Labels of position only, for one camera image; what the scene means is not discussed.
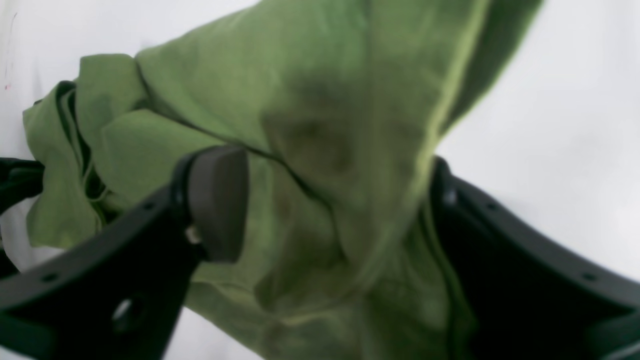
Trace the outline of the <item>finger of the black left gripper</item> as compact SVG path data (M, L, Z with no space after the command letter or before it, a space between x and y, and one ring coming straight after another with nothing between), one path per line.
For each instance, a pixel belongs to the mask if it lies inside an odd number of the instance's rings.
M0 158L0 214L43 190L45 166L38 161Z

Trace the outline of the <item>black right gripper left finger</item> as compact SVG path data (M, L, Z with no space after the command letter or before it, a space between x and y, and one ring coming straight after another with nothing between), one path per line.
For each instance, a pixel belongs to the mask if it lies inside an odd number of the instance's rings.
M1 281L1 346L35 360L160 360L201 262L234 264L249 154L213 146L98 235Z

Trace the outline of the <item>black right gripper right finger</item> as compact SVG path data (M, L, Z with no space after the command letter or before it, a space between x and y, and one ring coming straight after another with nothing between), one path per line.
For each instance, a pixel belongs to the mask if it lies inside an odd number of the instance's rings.
M434 159L439 243L475 313L478 360L637 360L640 285L548 239Z

